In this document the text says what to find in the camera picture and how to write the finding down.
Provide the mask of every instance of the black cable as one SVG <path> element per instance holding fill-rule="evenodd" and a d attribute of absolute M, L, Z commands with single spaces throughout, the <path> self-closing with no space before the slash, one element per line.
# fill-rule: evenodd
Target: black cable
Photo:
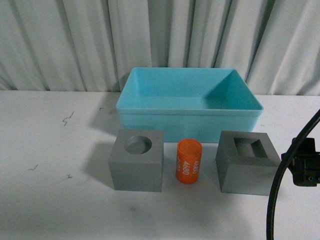
<path fill-rule="evenodd" d="M 302 142 L 306 139 L 308 134 L 314 129 L 314 127 L 320 122 L 320 109 L 311 118 L 311 120 L 304 126 L 298 136 L 295 138 L 288 151 L 286 152 L 283 160 L 280 162 L 279 167 L 275 173 L 267 207 L 266 213 L 266 239 L 274 240 L 274 221 L 275 210 L 278 192 L 281 184 L 281 180 L 285 174 L 287 167 L 289 166 L 292 158 L 296 154 Z"/>

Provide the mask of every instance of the light blue plastic bin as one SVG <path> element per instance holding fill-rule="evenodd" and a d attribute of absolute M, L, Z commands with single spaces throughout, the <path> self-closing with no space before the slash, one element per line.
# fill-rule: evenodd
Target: light blue plastic bin
<path fill-rule="evenodd" d="M 251 132 L 262 105 L 234 69 L 133 68 L 116 104 L 125 129 L 164 130 L 165 142 L 218 143 Z"/>

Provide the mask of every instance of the white tabletop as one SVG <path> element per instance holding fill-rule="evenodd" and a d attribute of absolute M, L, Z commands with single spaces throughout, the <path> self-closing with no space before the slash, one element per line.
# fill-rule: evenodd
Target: white tabletop
<path fill-rule="evenodd" d="M 165 143 L 162 192 L 113 190 L 108 157 L 121 127 L 118 97 L 0 91 L 1 240 L 266 238 L 268 197 L 220 192 L 217 144 L 203 145 L 194 184 L 176 179 L 177 144 Z M 279 155 L 320 108 L 318 96 L 257 98 L 264 112 L 254 132 L 268 133 Z M 310 136 L 319 151 L 320 127 Z M 320 186 L 295 186 L 287 170 L 275 239 L 319 239 L 319 202 Z"/>

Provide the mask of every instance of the orange container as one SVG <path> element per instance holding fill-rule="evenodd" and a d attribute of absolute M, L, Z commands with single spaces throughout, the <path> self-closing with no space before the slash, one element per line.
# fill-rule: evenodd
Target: orange container
<path fill-rule="evenodd" d="M 176 154 L 176 178 L 184 184 L 198 180 L 202 145 L 195 139 L 184 139 L 178 143 Z"/>

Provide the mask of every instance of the gray block with square recess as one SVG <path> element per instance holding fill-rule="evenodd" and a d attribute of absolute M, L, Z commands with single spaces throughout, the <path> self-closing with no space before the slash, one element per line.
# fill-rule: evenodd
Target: gray block with square recess
<path fill-rule="evenodd" d="M 270 194 L 281 162 L 266 133 L 222 131 L 215 157 L 223 193 Z"/>

